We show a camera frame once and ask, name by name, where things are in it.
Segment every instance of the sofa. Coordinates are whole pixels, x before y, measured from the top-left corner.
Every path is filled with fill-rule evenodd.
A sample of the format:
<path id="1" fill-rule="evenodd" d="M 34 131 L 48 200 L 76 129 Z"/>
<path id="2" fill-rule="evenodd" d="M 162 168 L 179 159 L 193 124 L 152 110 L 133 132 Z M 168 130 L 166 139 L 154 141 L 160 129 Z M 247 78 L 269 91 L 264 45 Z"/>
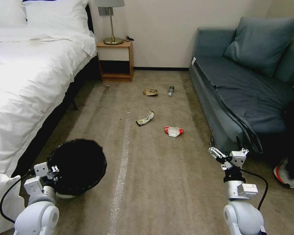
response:
<path id="1" fill-rule="evenodd" d="M 276 155 L 287 148 L 282 113 L 294 99 L 294 41 L 272 77 L 224 57 L 235 29 L 198 28 L 189 74 L 209 124 L 211 144 L 223 153 L 248 148 Z"/>

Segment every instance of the black cable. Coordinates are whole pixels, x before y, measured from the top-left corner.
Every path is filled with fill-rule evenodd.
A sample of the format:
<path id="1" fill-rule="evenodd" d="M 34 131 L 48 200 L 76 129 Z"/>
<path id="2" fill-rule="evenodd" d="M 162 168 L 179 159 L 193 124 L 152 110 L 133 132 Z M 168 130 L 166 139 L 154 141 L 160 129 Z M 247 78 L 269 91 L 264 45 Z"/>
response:
<path id="1" fill-rule="evenodd" d="M 22 179 L 24 179 L 26 176 L 28 176 L 29 174 L 31 173 L 31 171 L 29 170 L 25 175 L 23 175 L 20 179 L 18 179 L 11 187 L 9 187 L 9 189 L 5 192 L 5 194 L 3 195 L 1 201 L 0 201 L 0 214 L 2 215 L 3 218 L 5 218 L 6 220 L 12 222 L 15 224 L 15 220 L 7 217 L 3 210 L 2 210 L 2 205 L 3 205 L 3 201 L 4 201 L 4 198 L 7 196 L 7 194 L 10 192 L 10 190 L 18 183 L 20 182 Z"/>
<path id="2" fill-rule="evenodd" d="M 265 182 L 265 184 L 266 184 L 266 188 L 265 188 L 264 194 L 263 194 L 263 196 L 262 196 L 262 198 L 261 198 L 261 200 L 260 200 L 260 202 L 259 202 L 259 204 L 258 204 L 258 208 L 257 208 L 257 209 L 260 211 L 261 205 L 262 205 L 262 203 L 264 202 L 264 199 L 265 199 L 265 197 L 266 197 L 266 195 L 267 195 L 267 192 L 268 192 L 268 189 L 269 189 L 269 184 L 268 184 L 267 180 L 266 180 L 265 178 L 263 178 L 261 175 L 258 175 L 258 174 L 256 174 L 256 173 L 252 173 L 252 172 L 250 172 L 250 171 L 247 171 L 247 170 L 244 170 L 244 169 L 242 169 L 242 168 L 240 168 L 240 167 L 237 167 L 236 165 L 233 165 L 232 162 L 230 162 L 230 163 L 231 163 L 232 166 L 236 167 L 236 168 L 239 169 L 240 171 L 245 172 L 245 173 L 250 174 L 250 175 L 253 175 L 253 176 L 256 176 L 256 177 L 262 179 L 262 180 Z"/>
<path id="3" fill-rule="evenodd" d="M 123 41 L 134 41 L 134 39 L 133 38 L 130 38 L 129 36 L 126 36 L 125 38 L 126 39 L 124 39 Z"/>

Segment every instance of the white duvet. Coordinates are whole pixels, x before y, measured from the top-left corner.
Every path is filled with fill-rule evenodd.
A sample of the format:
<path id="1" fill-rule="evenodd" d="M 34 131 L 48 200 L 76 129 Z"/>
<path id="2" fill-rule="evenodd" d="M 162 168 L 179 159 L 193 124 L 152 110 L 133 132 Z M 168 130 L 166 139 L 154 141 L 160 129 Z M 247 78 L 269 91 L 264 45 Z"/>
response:
<path id="1" fill-rule="evenodd" d="M 0 29 L 0 196 L 15 181 L 9 177 L 44 120 L 95 54 L 95 39 L 77 32 Z M 14 218 L 24 208 L 18 193 L 19 186 L 5 202 Z M 11 225 L 0 217 L 0 232 Z"/>

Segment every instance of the lamp shade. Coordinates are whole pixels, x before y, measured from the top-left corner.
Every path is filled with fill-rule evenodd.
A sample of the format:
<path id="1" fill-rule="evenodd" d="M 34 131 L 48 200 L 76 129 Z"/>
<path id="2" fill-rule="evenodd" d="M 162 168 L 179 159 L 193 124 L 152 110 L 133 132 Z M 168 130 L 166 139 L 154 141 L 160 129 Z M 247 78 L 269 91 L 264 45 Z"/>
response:
<path id="1" fill-rule="evenodd" d="M 124 0 L 95 0 L 97 7 L 123 7 Z"/>

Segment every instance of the wooden nightstand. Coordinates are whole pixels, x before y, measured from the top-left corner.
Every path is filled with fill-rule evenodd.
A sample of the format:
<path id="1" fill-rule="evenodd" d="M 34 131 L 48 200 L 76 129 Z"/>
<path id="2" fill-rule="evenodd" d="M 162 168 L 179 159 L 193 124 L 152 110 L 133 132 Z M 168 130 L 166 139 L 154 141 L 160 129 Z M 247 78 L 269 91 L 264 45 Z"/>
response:
<path id="1" fill-rule="evenodd" d="M 131 41 L 119 45 L 107 45 L 100 41 L 97 50 L 102 81 L 132 81 L 134 63 Z"/>

